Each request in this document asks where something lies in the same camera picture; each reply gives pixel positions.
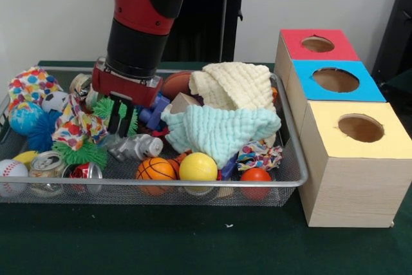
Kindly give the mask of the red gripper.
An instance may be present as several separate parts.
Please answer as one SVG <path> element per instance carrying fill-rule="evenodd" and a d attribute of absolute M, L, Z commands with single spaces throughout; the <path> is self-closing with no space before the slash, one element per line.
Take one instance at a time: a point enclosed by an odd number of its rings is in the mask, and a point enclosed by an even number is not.
<path fill-rule="evenodd" d="M 118 130 L 119 137 L 126 137 L 133 118 L 134 105 L 150 108 L 162 84 L 163 78 L 159 76 L 150 80 L 130 79 L 108 69 L 105 62 L 96 62 L 92 71 L 93 89 L 110 96 L 113 101 L 108 132 L 115 134 Z M 126 107 L 126 112 L 120 120 L 119 109 L 122 105 Z"/>

